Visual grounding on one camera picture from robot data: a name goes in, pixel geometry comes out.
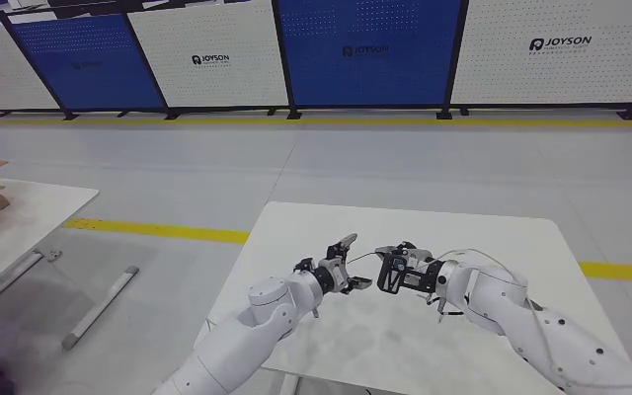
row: joyson logo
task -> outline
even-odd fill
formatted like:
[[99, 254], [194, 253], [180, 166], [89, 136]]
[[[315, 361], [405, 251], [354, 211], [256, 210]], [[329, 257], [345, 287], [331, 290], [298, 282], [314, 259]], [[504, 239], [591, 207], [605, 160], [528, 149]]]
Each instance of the joyson logo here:
[[226, 66], [230, 63], [228, 55], [193, 55], [191, 61], [195, 66]]
[[554, 38], [554, 39], [533, 39], [529, 46], [529, 51], [560, 51], [560, 50], [578, 50], [585, 49], [593, 40], [589, 37], [574, 38]]
[[388, 45], [345, 45], [343, 46], [343, 57], [368, 56], [380, 53], [387, 53]]

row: perforated panel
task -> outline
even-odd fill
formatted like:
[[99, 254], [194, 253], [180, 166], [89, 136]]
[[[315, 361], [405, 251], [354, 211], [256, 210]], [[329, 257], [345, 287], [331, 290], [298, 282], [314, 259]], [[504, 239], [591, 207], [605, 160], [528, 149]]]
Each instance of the perforated panel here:
[[458, 0], [279, 0], [298, 106], [443, 102]]
[[631, 70], [630, 0], [470, 0], [452, 103], [630, 102]]
[[58, 105], [0, 25], [0, 109], [57, 109]]
[[162, 107], [122, 15], [32, 22], [14, 27], [66, 108]]
[[270, 1], [129, 18], [169, 106], [287, 105]]

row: blue wall panel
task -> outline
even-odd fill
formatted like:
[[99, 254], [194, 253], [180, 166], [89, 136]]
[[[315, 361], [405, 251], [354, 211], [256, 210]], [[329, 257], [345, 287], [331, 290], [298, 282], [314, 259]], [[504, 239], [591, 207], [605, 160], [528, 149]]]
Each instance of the blue wall panel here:
[[460, 0], [278, 0], [294, 101], [443, 103]]
[[32, 22], [14, 28], [66, 108], [162, 107], [122, 15]]

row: white wall panel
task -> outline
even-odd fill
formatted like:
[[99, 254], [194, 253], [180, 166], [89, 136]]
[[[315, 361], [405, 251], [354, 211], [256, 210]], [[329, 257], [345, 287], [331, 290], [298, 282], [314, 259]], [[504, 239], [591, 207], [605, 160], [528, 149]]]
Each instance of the white wall panel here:
[[[129, 18], [169, 106], [287, 105], [270, 1], [149, 11]], [[204, 61], [204, 56], [215, 57]]]
[[58, 109], [40, 78], [0, 25], [0, 109]]
[[452, 103], [609, 102], [632, 102], [632, 1], [470, 0]]

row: wire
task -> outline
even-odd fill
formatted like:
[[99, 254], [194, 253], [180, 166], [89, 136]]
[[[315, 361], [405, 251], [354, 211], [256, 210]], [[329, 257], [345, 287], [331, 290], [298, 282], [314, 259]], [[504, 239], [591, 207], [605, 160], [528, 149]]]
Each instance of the wire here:
[[368, 253], [368, 254], [360, 255], [359, 257], [353, 258], [352, 260], [348, 261], [347, 265], [350, 264], [353, 261], [357, 261], [358, 259], [362, 259], [364, 257], [368, 257], [369, 255], [373, 255], [373, 254], [377, 255], [377, 253]]
[[[501, 268], [503, 268], [505, 270], [505, 272], [507, 272], [513, 279], [513, 281], [515, 281], [515, 283], [521, 284], [521, 282], [517, 279], [517, 277], [514, 275], [514, 273], [512, 271], [510, 271], [505, 265], [503, 265], [500, 261], [498, 261], [496, 258], [492, 257], [491, 255], [488, 255], [480, 250], [477, 250], [475, 248], [465, 248], [462, 250], [451, 250], [446, 252], [445, 254], [441, 255], [440, 257], [436, 258], [436, 260], [438, 260], [439, 258], [442, 258], [446, 255], [449, 254], [458, 254], [458, 253], [466, 253], [466, 252], [474, 252], [477, 254], [480, 254], [484, 257], [487, 257], [488, 259], [492, 260], [493, 262], [495, 262], [497, 265], [499, 265]], [[544, 342], [544, 349], [546, 350], [546, 356], [549, 362], [549, 368], [551, 369], [551, 372], [553, 372], [553, 375], [557, 375], [559, 377], [561, 377], [562, 379], [564, 379], [567, 382], [570, 382], [572, 384], [578, 385], [580, 387], [588, 387], [588, 388], [632, 388], [632, 384], [591, 384], [591, 383], [584, 383], [581, 381], [577, 381], [575, 379], [572, 379], [570, 377], [568, 377], [566, 374], [564, 374], [563, 372], [560, 372], [555, 364], [555, 360], [553, 359], [553, 353], [551, 352], [551, 346], [549, 345], [548, 339], [546, 338], [546, 333], [544, 332], [544, 327], [542, 327], [542, 323], [540, 322], [540, 320], [537, 317], [537, 312], [535, 310], [535, 308], [533, 307], [533, 302], [531, 301], [531, 298], [528, 296], [528, 294], [526, 294], [526, 290], [525, 290], [525, 297], [526, 297], [526, 301], [529, 305], [529, 309], [531, 310], [531, 314], [533, 315], [533, 319], [535, 320], [535, 324], [536, 327], [538, 328], [538, 332], [540, 333], [540, 337], [542, 338], [542, 341]]]

